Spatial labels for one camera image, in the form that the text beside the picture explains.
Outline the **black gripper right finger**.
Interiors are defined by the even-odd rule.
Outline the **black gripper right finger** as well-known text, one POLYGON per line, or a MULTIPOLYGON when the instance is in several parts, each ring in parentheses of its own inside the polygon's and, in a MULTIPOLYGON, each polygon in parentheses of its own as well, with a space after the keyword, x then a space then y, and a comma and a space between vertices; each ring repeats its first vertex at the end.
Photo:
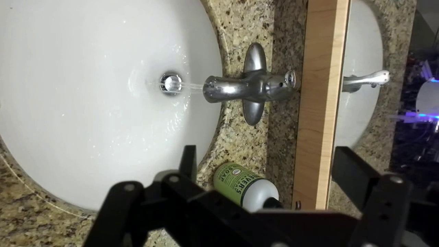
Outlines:
POLYGON ((401 247, 411 182, 398 175, 380 175, 349 147, 335 149, 332 180, 363 213, 350 247, 401 247))

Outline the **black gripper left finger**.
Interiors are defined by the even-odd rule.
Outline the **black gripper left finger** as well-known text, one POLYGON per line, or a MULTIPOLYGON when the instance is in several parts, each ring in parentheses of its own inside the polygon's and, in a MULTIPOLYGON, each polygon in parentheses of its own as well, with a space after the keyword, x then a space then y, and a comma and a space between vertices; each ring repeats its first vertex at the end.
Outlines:
POLYGON ((186 146, 177 171, 160 172, 149 187, 139 182, 114 184, 101 206, 84 247, 142 247, 151 231, 165 228, 172 198, 164 193, 171 175, 195 182, 197 147, 186 146))

